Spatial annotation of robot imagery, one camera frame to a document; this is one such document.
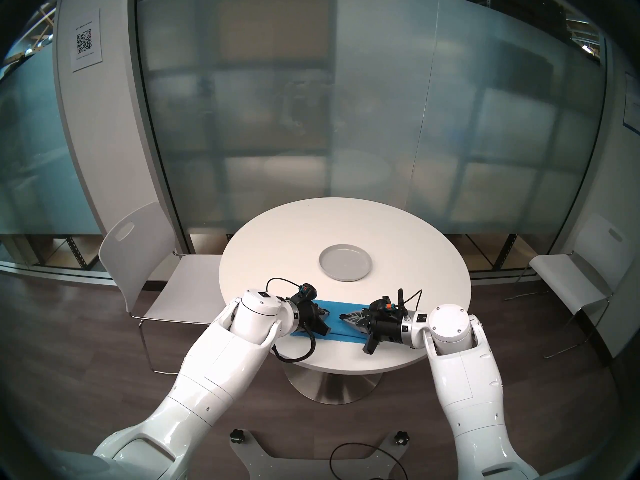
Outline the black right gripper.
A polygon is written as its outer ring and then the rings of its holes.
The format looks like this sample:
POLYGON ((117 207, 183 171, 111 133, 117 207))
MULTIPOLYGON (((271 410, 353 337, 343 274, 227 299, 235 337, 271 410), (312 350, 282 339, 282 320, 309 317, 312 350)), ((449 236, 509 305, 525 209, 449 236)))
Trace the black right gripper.
POLYGON ((381 312, 350 312, 341 313, 339 318, 341 320, 365 320, 343 322, 350 329, 367 334, 367 339, 362 348, 367 355, 372 355, 381 342, 405 344, 403 340, 403 325, 397 315, 381 312))

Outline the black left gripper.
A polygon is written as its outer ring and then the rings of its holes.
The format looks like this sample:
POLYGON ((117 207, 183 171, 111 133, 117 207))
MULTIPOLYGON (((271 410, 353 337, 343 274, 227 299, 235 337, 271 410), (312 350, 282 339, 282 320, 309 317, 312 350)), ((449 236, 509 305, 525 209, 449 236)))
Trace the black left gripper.
POLYGON ((302 301, 296 305, 297 327, 295 332, 308 331, 321 336, 327 336, 332 329, 327 325, 330 312, 312 301, 302 301))

